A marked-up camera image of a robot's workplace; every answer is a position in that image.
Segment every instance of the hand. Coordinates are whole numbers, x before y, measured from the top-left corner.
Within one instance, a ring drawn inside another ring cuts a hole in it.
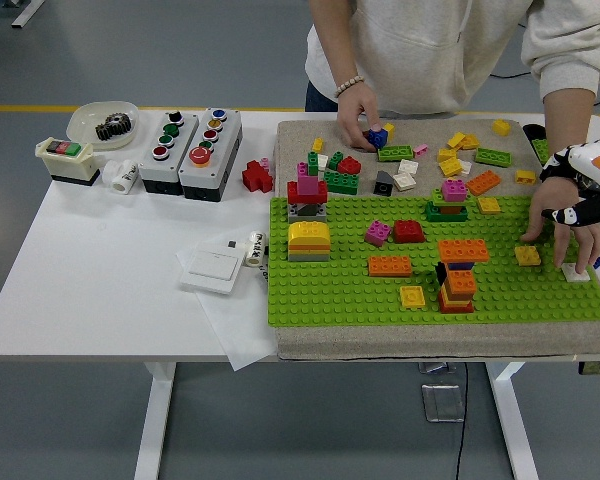
[[[580,201],[578,187],[566,178],[549,177],[536,190],[531,199],[529,208],[529,226],[524,235],[520,237],[523,242],[531,242],[538,238],[542,232],[545,219],[542,210],[552,210],[572,207]],[[556,223],[554,226],[553,264],[556,268],[562,265],[567,254],[571,230],[578,242],[578,260],[576,261],[576,272],[584,272],[587,264],[593,265],[600,256],[600,224],[588,225],[586,227],[569,227]]]
[[[376,147],[364,137],[358,124],[358,117],[362,112],[367,114],[369,128],[379,132],[382,127],[378,116],[376,94],[364,82],[359,82],[347,88],[338,97],[338,125],[349,146],[375,152]]]

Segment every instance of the white table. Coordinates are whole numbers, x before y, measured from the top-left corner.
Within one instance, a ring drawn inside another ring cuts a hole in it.
[[[542,123],[541,115],[504,117]],[[52,182],[0,293],[0,360],[144,362],[153,385],[135,477],[156,479],[176,362],[226,361],[196,296],[178,288],[175,253],[237,226],[266,222],[272,193],[244,188],[246,163],[272,157],[279,122],[334,118],[242,112],[244,139],[220,203],[148,194],[140,181],[127,196],[100,180],[92,187]],[[163,119],[163,112],[142,111],[134,140],[104,155],[140,158]],[[598,117],[590,138],[600,138]],[[593,359],[600,355],[558,358]],[[487,368],[514,474],[537,479],[511,383],[523,363]]]

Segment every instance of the table leg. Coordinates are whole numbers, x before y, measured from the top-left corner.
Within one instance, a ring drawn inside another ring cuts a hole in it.
[[[516,480],[538,480],[531,446],[524,429],[518,400],[513,391],[511,377],[524,362],[487,362],[487,373],[496,401],[502,433],[509,452],[509,461]]]
[[[154,362],[145,363],[145,366],[153,375],[153,383],[134,478],[135,480],[157,480],[176,364]]]

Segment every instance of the gray floor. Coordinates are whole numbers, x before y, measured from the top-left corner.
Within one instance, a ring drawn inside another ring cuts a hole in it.
[[[0,105],[303,106],[305,1],[47,0],[22,30],[1,5]],[[524,71],[521,34],[496,73]],[[490,79],[468,110],[541,103],[528,76]],[[69,118],[0,112],[0,289],[50,182],[33,146]],[[510,479],[484,367],[469,373],[460,478]],[[446,380],[413,364],[181,365],[161,478],[453,479],[460,427],[427,423],[420,396]],[[542,363],[514,384],[541,480],[600,480],[600,377]],[[0,480],[132,478],[149,388],[140,365],[0,363]]]

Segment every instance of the control box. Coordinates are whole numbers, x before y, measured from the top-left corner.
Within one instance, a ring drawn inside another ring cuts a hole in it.
[[[138,163],[140,178],[149,193],[182,195],[178,171],[198,130],[197,115],[171,112],[153,134],[153,143]]]
[[[200,116],[179,170],[184,196],[219,202],[242,141],[242,121],[236,110],[207,109]]]
[[[49,137],[36,145],[35,155],[42,159],[54,180],[91,186],[100,174],[90,143]]]

